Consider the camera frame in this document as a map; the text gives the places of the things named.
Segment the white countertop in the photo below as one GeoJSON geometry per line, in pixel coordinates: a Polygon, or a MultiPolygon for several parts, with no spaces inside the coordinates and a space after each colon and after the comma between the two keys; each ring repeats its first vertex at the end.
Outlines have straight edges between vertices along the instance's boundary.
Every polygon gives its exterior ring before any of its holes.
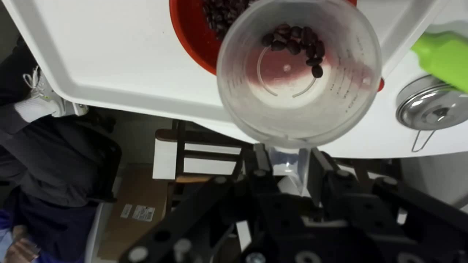
{"type": "MultiPolygon", "coordinates": [[[[215,76],[202,70],[181,48],[169,22],[168,1],[3,1],[61,96],[96,106],[190,119],[248,140],[223,111],[215,76]]],[[[444,6],[436,10],[438,14],[433,27],[468,36],[468,1],[449,0],[444,6]]],[[[417,131],[397,124],[395,98],[405,84],[425,73],[412,52],[399,54],[405,55],[396,57],[399,62],[393,57],[395,70],[384,67],[386,86],[367,115],[349,133],[320,149],[340,157],[403,157],[468,150],[468,122],[463,122],[438,130],[424,150],[411,152],[417,131]]]]}

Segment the green object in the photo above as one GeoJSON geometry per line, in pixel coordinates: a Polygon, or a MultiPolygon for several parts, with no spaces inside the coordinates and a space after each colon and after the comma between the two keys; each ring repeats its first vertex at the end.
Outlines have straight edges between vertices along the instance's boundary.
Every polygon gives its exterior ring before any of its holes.
{"type": "Polygon", "coordinates": [[[455,33],[424,33],[411,48],[419,57],[419,65],[449,83],[468,92],[468,39],[455,33]]]}

